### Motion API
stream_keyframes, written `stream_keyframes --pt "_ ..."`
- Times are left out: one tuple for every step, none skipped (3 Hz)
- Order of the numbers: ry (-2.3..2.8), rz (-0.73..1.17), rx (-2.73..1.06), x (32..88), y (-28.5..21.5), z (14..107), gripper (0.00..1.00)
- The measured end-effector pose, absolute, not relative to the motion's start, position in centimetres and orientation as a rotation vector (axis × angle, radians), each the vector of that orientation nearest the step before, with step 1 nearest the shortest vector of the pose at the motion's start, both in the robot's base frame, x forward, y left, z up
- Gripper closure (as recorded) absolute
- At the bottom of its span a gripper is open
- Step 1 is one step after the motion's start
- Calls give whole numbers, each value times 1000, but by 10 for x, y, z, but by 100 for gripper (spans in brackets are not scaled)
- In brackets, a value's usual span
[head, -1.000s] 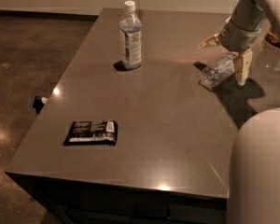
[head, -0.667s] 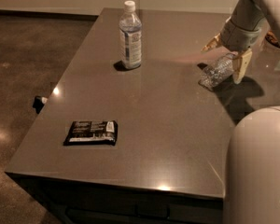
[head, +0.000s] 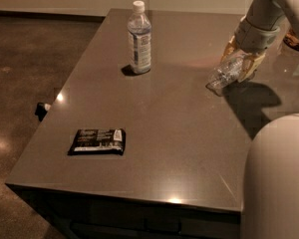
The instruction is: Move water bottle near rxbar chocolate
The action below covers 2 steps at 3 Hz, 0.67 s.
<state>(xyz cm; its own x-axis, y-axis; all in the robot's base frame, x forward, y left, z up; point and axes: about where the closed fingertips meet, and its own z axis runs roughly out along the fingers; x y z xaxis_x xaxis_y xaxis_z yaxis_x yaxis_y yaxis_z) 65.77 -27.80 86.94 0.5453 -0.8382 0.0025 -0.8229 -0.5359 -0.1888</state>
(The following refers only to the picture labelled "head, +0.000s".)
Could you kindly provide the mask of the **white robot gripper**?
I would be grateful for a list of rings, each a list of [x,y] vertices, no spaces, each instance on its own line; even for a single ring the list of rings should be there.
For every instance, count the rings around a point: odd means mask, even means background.
[[[240,50],[245,53],[252,53],[244,56],[237,79],[239,83],[245,81],[262,63],[265,58],[263,52],[271,46],[279,32],[280,27],[274,30],[263,30],[253,26],[246,17],[243,17],[234,32],[234,36],[225,46],[220,62],[223,63],[232,58]]]

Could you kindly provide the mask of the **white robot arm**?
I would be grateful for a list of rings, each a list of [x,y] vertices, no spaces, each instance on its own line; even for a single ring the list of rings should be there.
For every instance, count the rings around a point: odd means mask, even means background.
[[[239,50],[247,54],[240,82],[261,64],[283,19],[299,40],[299,0],[253,0],[221,57]],[[299,114],[270,122],[251,143],[240,239],[299,239]]]

